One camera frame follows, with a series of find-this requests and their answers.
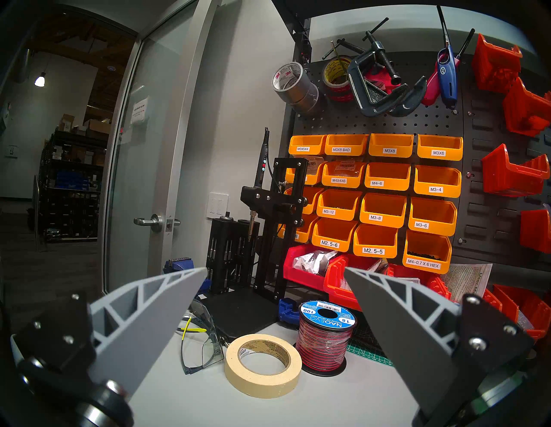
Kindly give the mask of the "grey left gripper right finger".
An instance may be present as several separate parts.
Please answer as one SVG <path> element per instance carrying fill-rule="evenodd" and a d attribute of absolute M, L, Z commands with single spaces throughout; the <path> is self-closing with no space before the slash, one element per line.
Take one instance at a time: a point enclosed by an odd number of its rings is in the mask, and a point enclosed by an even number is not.
<path fill-rule="evenodd" d="M 459 304 L 399 278 L 345 268 L 383 352 L 419 408 L 412 426 L 513 426 L 534 386 L 534 340 L 475 294 Z"/>

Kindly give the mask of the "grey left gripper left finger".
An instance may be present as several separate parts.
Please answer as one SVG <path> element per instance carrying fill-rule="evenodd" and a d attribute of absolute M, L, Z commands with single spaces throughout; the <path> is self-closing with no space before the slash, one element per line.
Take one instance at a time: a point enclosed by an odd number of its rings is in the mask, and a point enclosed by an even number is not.
<path fill-rule="evenodd" d="M 125 284 L 90 303 L 75 293 L 11 336 L 28 421 L 10 426 L 134 426 L 129 404 L 175 334 L 206 268 Z"/>

